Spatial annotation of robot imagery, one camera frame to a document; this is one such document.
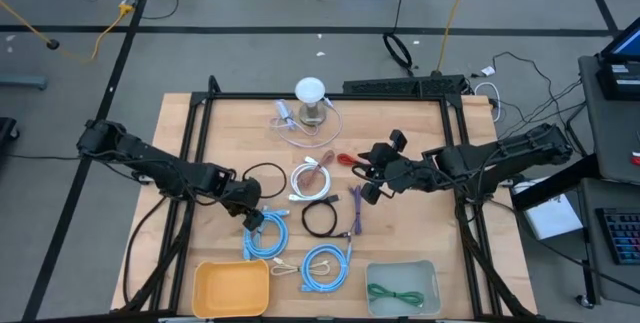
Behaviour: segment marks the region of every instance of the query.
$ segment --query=purple cable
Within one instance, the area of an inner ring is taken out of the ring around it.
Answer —
[[[355,233],[355,235],[362,234],[362,221],[360,220],[360,207],[362,205],[362,196],[360,195],[360,186],[357,185],[355,188],[349,187],[349,192],[353,195],[353,200],[356,203],[356,218],[353,221],[353,225],[351,225],[351,230]]]

